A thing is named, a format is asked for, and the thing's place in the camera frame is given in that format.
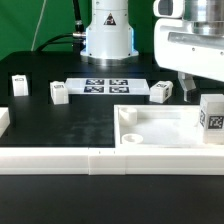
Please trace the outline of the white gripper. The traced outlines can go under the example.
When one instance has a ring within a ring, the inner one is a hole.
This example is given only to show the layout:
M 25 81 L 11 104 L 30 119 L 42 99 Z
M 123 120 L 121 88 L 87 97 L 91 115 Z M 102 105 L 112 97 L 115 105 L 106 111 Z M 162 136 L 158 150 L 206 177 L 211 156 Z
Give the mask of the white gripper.
M 224 82 L 224 0 L 155 0 L 154 55 L 178 71 L 184 101 L 196 85 L 192 75 Z

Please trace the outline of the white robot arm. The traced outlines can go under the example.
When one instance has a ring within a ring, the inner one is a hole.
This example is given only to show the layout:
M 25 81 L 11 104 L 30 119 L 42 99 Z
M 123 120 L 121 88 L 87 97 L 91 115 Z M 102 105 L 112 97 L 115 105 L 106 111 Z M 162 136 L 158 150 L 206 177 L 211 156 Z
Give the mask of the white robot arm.
M 154 57 L 178 73 L 182 88 L 193 77 L 224 82 L 224 0 L 154 0 Z M 138 56 L 128 21 L 128 0 L 92 0 L 83 60 L 116 65 Z

